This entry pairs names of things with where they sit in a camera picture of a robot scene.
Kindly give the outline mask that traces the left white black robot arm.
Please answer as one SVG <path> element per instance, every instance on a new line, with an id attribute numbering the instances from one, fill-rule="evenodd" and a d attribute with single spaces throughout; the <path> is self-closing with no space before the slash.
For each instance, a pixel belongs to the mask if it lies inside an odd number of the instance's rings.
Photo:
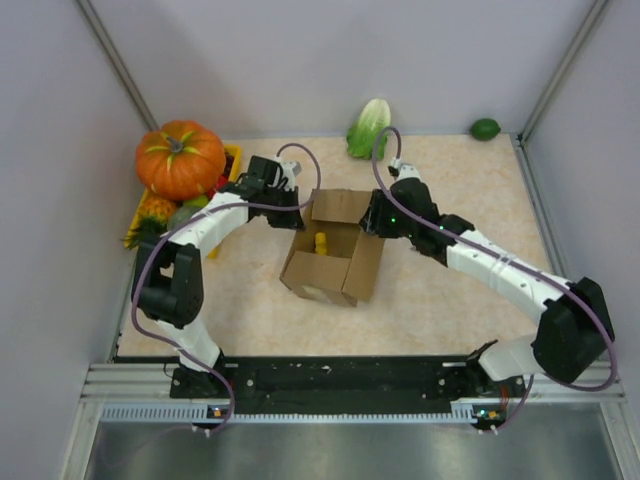
<path id="1" fill-rule="evenodd" d="M 138 247 L 131 293 L 132 323 L 142 334 L 172 346 L 180 366 L 192 371 L 192 384 L 205 396 L 226 387 L 227 374 L 216 366 L 220 347 L 201 319 L 204 302 L 203 258 L 231 233 L 263 216 L 276 229 L 300 231 L 297 162 L 253 156 L 248 171 L 227 182 L 187 221 Z"/>

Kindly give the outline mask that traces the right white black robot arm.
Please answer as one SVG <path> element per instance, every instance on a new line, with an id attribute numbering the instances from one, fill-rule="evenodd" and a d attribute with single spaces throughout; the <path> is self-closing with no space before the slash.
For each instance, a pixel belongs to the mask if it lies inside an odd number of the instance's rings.
<path id="1" fill-rule="evenodd" d="M 597 282 L 567 280 L 526 264 L 468 220 L 440 213 L 417 178 L 374 190 L 360 226 L 382 239 L 408 239 L 420 254 L 478 280 L 536 322 L 533 335 L 492 341 L 475 351 L 477 364 L 466 380 L 478 395 L 490 395 L 503 380 L 521 375 L 544 374 L 574 387 L 613 348 L 615 333 Z"/>

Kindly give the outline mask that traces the yellow cream tube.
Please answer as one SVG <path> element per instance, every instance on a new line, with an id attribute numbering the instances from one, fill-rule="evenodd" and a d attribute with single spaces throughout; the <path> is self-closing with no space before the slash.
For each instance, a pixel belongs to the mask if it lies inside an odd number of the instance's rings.
<path id="1" fill-rule="evenodd" d="M 328 255 L 327 235 L 324 232 L 317 232 L 314 235 L 314 253 L 321 256 Z"/>

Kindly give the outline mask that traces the brown cardboard express box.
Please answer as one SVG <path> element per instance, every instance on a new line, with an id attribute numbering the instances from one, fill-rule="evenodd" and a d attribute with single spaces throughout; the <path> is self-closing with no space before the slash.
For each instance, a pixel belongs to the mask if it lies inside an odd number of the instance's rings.
<path id="1" fill-rule="evenodd" d="M 359 226 L 370 191 L 323 189 L 302 214 L 280 281 L 300 298 L 344 307 L 372 299 L 384 240 Z M 327 235 L 328 255 L 314 253 L 314 235 Z"/>

